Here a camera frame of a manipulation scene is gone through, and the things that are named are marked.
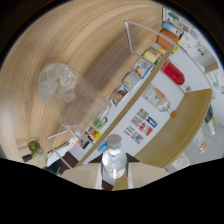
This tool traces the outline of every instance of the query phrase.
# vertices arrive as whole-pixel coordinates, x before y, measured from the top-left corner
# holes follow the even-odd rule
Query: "shelf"
[[[210,89],[185,94],[160,132],[134,157],[144,164],[166,168],[186,149],[201,127],[212,97]]]
[[[104,131],[104,133],[99,137],[99,139],[96,141],[96,143],[92,146],[92,148],[85,154],[85,156],[76,164],[76,167],[81,166],[82,163],[97,149],[97,147],[100,145],[100,143],[106,139],[106,137],[110,134],[110,132],[117,126],[117,124],[121,121],[121,119],[126,115],[126,113],[129,111],[129,109],[135,104],[135,102],[138,100],[138,98],[142,95],[142,93],[145,91],[145,89],[148,87],[148,85],[151,83],[151,81],[155,78],[156,74],[160,71],[161,67],[165,63],[165,61],[169,58],[172,51],[174,49],[174,46],[171,45],[171,47],[167,50],[166,54],[162,57],[159,64],[154,68],[154,70],[151,72],[151,74],[146,78],[144,83],[142,84],[141,88],[138,89],[138,91],[135,93],[135,95],[132,97],[132,99],[127,103],[127,105],[124,107],[124,109],[117,115],[117,117],[114,119],[114,121],[111,123],[109,127]]]
[[[213,64],[211,64],[211,65],[209,65],[209,66],[207,66],[205,68],[204,74],[208,74],[210,72],[214,72],[214,71],[216,71],[218,69],[219,69],[218,63],[217,62],[214,62]]]

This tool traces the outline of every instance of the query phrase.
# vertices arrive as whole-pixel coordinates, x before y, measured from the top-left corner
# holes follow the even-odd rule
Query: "water bottle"
[[[104,152],[102,163],[105,173],[112,179],[120,178],[125,172],[127,156],[121,150],[121,136],[111,134],[107,137],[108,150]]]

